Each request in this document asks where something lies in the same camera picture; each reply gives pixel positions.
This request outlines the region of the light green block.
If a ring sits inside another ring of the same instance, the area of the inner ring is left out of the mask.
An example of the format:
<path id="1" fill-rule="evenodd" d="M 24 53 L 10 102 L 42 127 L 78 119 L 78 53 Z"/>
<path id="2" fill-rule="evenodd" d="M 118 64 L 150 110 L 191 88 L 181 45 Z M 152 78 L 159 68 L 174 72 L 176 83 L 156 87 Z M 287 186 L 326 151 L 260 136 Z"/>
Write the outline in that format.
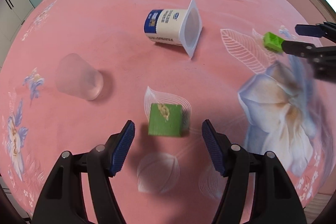
<path id="1" fill-rule="evenodd" d="M 263 46 L 272 52 L 282 53 L 283 42 L 284 42 L 283 38 L 273 34 L 272 32 L 267 32 L 263 37 Z"/>

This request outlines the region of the clear plastic cup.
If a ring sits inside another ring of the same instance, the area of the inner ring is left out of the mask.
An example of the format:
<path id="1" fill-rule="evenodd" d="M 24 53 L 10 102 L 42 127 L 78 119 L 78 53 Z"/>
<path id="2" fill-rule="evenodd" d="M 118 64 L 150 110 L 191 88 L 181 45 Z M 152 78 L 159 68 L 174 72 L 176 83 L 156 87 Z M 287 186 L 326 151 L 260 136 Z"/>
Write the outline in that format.
<path id="1" fill-rule="evenodd" d="M 60 60 L 55 72 L 58 91 L 87 101 L 95 100 L 104 86 L 102 74 L 76 53 Z"/>

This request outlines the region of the dark green block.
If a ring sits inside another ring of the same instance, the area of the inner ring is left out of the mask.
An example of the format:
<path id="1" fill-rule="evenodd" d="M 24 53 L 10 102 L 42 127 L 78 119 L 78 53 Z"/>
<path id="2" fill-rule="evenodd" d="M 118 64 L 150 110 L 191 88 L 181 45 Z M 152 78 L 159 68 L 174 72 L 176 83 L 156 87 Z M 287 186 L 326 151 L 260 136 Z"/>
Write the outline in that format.
<path id="1" fill-rule="evenodd" d="M 181 137 L 189 127 L 190 113 L 182 105 L 153 103 L 150 107 L 148 135 Z"/>

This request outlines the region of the white yogurt cup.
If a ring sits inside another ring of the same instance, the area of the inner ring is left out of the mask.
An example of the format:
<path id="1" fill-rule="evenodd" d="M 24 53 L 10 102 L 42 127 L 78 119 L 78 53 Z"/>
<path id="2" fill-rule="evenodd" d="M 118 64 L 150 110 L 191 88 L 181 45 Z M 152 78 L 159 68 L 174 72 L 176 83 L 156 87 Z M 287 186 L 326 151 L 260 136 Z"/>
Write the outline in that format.
<path id="1" fill-rule="evenodd" d="M 181 46 L 189 58 L 194 56 L 202 28 L 195 0 L 190 1 L 187 9 L 151 10 L 143 26 L 152 42 Z"/>

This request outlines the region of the pink floral bed quilt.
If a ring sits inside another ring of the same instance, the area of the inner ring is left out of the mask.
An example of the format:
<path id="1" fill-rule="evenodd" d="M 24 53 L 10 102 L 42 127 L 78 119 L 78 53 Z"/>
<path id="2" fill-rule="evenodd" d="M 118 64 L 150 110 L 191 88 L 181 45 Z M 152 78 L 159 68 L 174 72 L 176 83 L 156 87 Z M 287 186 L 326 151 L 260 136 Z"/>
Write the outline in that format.
<path id="1" fill-rule="evenodd" d="M 135 138 L 111 180 L 128 223 L 211 222 L 226 179 L 201 136 L 205 119 L 248 151 L 273 151 L 303 206 L 318 193 L 335 166 L 335 86 L 262 45 L 267 32 L 298 40 L 304 17 L 287 0 L 195 0 L 203 28 L 189 58 L 143 26 L 151 10 L 190 1 L 43 0 L 30 14 L 1 69 L 1 175 L 25 211 L 63 151 L 90 151 L 128 120 Z M 95 100 L 57 90 L 71 53 L 102 74 Z M 181 137 L 148 135 L 153 103 L 189 111 Z"/>

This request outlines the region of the white wardrobe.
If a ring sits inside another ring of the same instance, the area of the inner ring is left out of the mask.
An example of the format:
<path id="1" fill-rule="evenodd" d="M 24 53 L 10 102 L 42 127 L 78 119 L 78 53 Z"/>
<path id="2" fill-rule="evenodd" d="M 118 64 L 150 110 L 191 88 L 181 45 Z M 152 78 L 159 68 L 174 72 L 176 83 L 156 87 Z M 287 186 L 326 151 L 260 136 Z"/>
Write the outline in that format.
<path id="1" fill-rule="evenodd" d="M 30 0 L 1 0 L 1 37 L 0 37 L 0 63 L 1 67 L 6 59 L 9 49 L 34 7 Z"/>

